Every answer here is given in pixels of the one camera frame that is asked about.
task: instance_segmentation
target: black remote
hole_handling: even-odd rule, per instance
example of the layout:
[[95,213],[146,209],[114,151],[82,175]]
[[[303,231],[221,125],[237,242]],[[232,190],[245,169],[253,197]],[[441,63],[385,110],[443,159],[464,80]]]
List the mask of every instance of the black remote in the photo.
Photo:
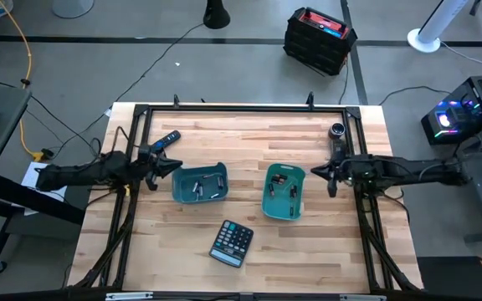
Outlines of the black remote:
[[236,222],[224,221],[213,242],[209,256],[222,263],[240,268],[249,250],[254,233]]
[[179,131],[174,130],[172,133],[164,136],[160,140],[156,141],[154,144],[150,146],[151,152],[154,154],[160,153],[163,149],[167,148],[167,146],[171,145],[172,143],[178,141],[182,135]]

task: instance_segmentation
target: concrete floor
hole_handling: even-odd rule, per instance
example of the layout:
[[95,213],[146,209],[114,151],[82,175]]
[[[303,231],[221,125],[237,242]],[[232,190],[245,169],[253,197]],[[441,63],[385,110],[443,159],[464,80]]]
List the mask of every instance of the concrete floor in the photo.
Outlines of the concrete floor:
[[[405,41],[407,31],[420,27],[438,4],[437,0],[348,2],[351,20],[362,41]],[[178,44],[121,101],[170,101],[178,94],[182,101],[204,98],[210,102],[303,103],[308,93],[314,91],[316,103],[336,104],[344,87],[345,72],[323,78],[287,57],[276,39],[283,38],[287,18],[295,9],[312,6],[342,18],[340,3],[340,0],[224,0],[232,23],[215,31],[198,28],[189,38],[264,38],[268,43]],[[15,2],[13,12],[29,36],[176,38],[201,22],[204,7],[204,0],[128,0],[124,4],[102,0],[96,1],[92,11],[83,17],[63,20],[49,11],[49,1],[20,0]],[[450,25],[444,33],[445,40],[482,41],[481,16],[474,18],[468,11],[466,8]],[[0,20],[0,34],[16,34],[6,18]],[[70,127],[80,130],[108,108],[168,45],[32,43],[31,46],[33,94]],[[482,60],[482,48],[458,50]],[[470,75],[482,75],[482,65],[447,49],[427,55],[409,47],[362,46],[357,53],[360,79],[370,105],[377,105],[396,89],[424,84],[453,90]],[[18,85],[26,67],[27,57],[21,43],[0,42],[0,81]],[[349,68],[343,102],[355,105],[357,81],[352,67]],[[388,100],[384,112],[394,155],[408,159],[438,155],[438,150],[428,145],[419,120],[442,97],[427,90],[413,90]],[[71,136],[35,103],[28,109],[62,140]],[[84,135],[85,139],[102,139],[106,122],[104,117]],[[29,148],[38,150],[60,144],[30,115],[24,116],[24,124]],[[75,139],[55,163],[76,164],[90,158],[86,145]],[[0,158],[0,174],[21,181],[29,162],[15,132]],[[463,240],[463,235],[482,230],[477,200],[469,188],[432,184],[410,186],[405,192],[418,256],[482,257],[482,243],[467,245]],[[76,206],[86,203],[84,191],[69,193],[75,196],[72,200]],[[64,269],[74,256],[79,228],[41,216],[30,217],[23,223],[27,224],[25,230],[17,225],[13,231],[30,232],[42,227],[51,233],[39,235],[57,238],[11,236],[3,254],[9,267],[0,274],[0,293],[59,288]]]

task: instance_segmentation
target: teal plastic tray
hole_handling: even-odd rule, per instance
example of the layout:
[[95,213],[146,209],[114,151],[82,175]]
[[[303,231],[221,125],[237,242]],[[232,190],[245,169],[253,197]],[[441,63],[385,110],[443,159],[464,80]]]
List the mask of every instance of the teal plastic tray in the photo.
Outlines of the teal plastic tray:
[[[288,176],[284,184],[273,183],[274,196],[270,195],[269,184],[275,174]],[[265,177],[264,199],[261,202],[261,209],[266,216],[286,221],[295,221],[300,218],[302,208],[302,184],[306,173],[302,168],[282,163],[274,163],[267,169]],[[290,198],[290,188],[297,185],[297,197]],[[290,208],[293,206],[293,216],[290,215]]]
[[[217,179],[223,177],[223,189],[218,189]],[[203,185],[203,196],[197,200],[197,194],[192,192],[194,183],[200,181]],[[172,198],[183,204],[198,204],[201,202],[222,201],[228,194],[228,173],[226,166],[219,162],[215,166],[198,168],[177,168],[172,173]]]

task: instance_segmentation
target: wooden table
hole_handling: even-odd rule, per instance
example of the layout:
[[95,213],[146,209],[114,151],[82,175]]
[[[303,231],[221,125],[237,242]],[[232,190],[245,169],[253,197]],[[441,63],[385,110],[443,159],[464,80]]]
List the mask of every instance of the wooden table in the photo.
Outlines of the wooden table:
[[[117,126],[129,132],[134,105],[113,106],[104,152],[111,148]],[[360,108],[368,151],[391,155],[382,107]],[[326,182],[309,172],[329,159],[326,135],[335,122],[341,122],[339,114],[155,111],[149,141],[179,130],[182,138],[167,149],[167,156],[183,160],[184,167],[223,162],[228,168],[230,191],[224,202],[181,205],[172,200],[170,176],[157,181],[158,191],[148,191],[143,183],[124,289],[368,293],[352,190],[340,185],[337,197],[330,199]],[[120,136],[116,149],[125,148],[126,141]],[[304,211],[298,222],[274,220],[261,211],[265,173],[275,162],[301,166],[306,171]],[[94,191],[90,197],[102,193]],[[397,196],[399,191],[388,193]],[[81,280],[104,251],[114,203],[115,195],[88,208],[69,284]],[[388,252],[412,283],[422,287],[406,213],[393,202],[381,198],[379,203]],[[254,230],[241,268],[208,256],[225,219]],[[374,257],[377,279],[382,284],[380,262]],[[114,258],[111,280],[117,253]]]

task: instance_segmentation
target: calculator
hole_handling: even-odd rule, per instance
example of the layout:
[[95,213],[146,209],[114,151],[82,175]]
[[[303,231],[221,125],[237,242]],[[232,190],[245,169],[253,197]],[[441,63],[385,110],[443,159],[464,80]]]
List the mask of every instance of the calculator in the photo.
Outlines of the calculator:
[[240,268],[249,250],[252,230],[232,221],[224,221],[213,242],[209,256],[222,263]]

